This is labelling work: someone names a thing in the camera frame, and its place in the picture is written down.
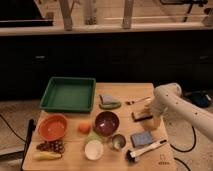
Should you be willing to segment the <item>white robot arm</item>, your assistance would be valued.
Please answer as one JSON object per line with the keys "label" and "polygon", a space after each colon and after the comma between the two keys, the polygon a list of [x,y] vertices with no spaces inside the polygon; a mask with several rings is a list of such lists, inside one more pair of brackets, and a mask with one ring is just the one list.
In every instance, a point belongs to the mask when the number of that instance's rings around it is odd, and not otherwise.
{"label": "white robot arm", "polygon": [[157,86],[153,90],[149,110],[154,116],[161,116],[168,108],[191,123],[208,139],[213,141],[213,113],[201,109],[181,98],[182,89],[177,83]]}

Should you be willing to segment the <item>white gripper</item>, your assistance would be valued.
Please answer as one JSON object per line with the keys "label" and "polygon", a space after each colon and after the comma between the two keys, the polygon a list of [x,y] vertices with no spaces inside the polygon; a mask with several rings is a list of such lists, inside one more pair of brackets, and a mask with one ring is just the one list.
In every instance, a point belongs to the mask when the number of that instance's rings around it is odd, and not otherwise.
{"label": "white gripper", "polygon": [[150,103],[150,113],[154,116],[151,120],[147,122],[147,130],[156,130],[161,124],[160,116],[164,112],[164,105],[158,101],[152,101]]}

